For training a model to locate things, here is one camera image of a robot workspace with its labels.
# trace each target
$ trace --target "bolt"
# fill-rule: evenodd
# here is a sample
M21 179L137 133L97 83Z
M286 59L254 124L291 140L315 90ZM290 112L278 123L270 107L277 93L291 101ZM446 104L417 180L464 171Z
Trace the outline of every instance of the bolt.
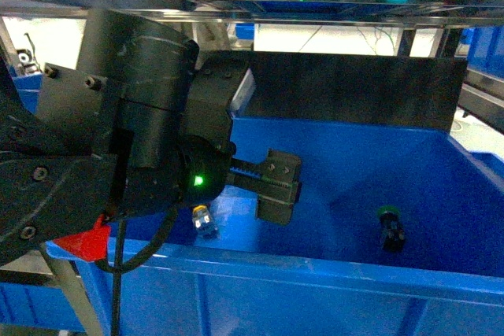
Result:
M35 181L44 181L45 179L47 179L48 175L49 175L49 171L47 170L47 168L45 168L45 167L37 167L37 168L35 168L33 174L31 175L31 177Z
M35 237L36 233L37 233L36 228L34 228L33 226L26 226L23 230L21 230L19 237L23 240L30 240Z
M46 66L44 68L44 74L48 77L48 78L51 78L51 79L54 79L57 74L59 73L59 71L55 68L52 68L50 66Z
M9 138L11 138L13 141L23 139L25 135L26 135L26 127L23 126L10 127Z
M84 81L84 85L90 90L100 90L102 88L102 82L98 78L93 76L88 76Z

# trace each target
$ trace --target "small object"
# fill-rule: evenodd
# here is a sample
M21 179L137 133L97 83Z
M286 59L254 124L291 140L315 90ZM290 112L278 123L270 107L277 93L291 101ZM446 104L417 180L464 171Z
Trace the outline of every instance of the small object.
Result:
M33 174L31 175L31 177L35 180L35 181L44 181L45 179L47 179L47 176L49 175L49 171L47 170L47 168L45 167L37 167L35 168Z
M93 76L88 76L84 81L84 85L90 90L100 90L102 88L100 79L94 78Z
M51 79L54 79L57 76L57 69L52 68L50 66L46 66L44 68L44 74Z
M23 240L30 240L35 237L36 233L37 233L36 228L34 228L33 226L26 226L23 230L21 230L19 237Z
M382 206L377 215L381 223L382 248L388 252L401 252L406 242L406 233L399 222L399 209L390 205Z
M192 209L192 223L203 238L212 238L217 233L217 225L206 205L199 205Z
M23 139L26 135L26 127L23 126L12 126L9 131L9 138L13 141L19 141Z

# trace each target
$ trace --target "black panel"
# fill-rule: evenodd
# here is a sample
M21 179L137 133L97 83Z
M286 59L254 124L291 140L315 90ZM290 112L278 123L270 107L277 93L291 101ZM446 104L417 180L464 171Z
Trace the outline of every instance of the black panel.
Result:
M450 130L465 60L332 54L253 54L248 116Z

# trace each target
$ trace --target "robotic arm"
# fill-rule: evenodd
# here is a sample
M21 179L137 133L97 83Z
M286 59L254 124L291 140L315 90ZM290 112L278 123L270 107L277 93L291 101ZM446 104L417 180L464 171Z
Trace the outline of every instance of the robotic arm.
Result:
M77 70L46 67L36 116L3 76L0 265L54 239L102 260L107 223L205 204L226 184L258 193L260 219L289 222L299 158L232 157L231 114L254 89L248 63L215 57L196 72L197 56L167 26L95 10Z

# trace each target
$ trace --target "blue container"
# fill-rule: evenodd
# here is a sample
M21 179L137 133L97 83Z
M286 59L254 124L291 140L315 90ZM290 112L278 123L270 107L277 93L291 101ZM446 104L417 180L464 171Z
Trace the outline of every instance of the blue container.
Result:
M29 76L18 76L13 78L17 92L26 109L35 113L37 101L39 100L40 86L42 85L42 74Z
M504 78L504 27L476 28L468 61L474 70Z
M302 158L291 223L256 220L255 195L233 187L212 204L218 238L197 238L182 212L168 242L124 276L124 335L504 334L504 180L451 137L239 119L232 139L240 159L259 162L268 148ZM401 210L402 253L380 248L383 205ZM162 217L130 223L126 259ZM111 276L76 263L108 332Z
M0 283L0 323L83 332L58 288Z

